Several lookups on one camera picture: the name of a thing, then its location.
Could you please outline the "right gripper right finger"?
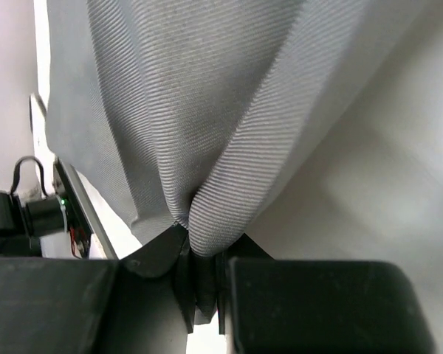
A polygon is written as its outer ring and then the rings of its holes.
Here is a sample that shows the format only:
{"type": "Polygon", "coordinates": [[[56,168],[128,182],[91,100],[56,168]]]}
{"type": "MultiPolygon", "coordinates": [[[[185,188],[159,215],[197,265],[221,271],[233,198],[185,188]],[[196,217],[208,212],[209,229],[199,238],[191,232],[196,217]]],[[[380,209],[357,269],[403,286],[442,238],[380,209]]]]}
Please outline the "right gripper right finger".
{"type": "Polygon", "coordinates": [[[432,353],[411,281],[374,260],[275,260],[248,236],[216,257],[230,353],[432,353]]]}

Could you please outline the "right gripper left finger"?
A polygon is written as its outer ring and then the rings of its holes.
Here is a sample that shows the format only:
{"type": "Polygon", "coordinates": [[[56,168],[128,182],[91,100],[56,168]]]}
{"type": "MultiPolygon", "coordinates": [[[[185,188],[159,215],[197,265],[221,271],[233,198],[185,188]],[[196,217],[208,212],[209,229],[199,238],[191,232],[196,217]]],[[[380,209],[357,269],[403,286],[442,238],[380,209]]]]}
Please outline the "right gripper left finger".
{"type": "Polygon", "coordinates": [[[121,260],[0,257],[0,353],[184,353],[188,255],[172,226],[121,260]]]}

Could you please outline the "grey pleated skirt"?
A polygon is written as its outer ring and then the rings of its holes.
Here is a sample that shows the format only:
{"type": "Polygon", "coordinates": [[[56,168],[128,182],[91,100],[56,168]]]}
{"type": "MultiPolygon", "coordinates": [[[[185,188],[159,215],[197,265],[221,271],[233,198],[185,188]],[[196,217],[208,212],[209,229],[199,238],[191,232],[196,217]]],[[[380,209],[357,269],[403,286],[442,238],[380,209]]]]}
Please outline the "grey pleated skirt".
{"type": "Polygon", "coordinates": [[[209,260],[281,193],[426,1],[48,1],[47,141],[147,243],[209,260]]]}

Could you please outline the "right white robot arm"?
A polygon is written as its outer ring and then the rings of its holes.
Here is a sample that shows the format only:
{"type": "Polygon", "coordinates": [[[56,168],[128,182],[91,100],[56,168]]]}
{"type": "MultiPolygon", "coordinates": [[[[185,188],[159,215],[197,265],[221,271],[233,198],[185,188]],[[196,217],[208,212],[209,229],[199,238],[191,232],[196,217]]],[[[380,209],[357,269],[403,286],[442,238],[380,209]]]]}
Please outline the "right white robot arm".
{"type": "Polygon", "coordinates": [[[380,261],[274,260],[248,236],[212,258],[180,225],[118,259],[76,172],[22,203],[0,192],[0,353],[184,353],[219,321],[230,353],[434,353],[413,286],[380,261]]]}

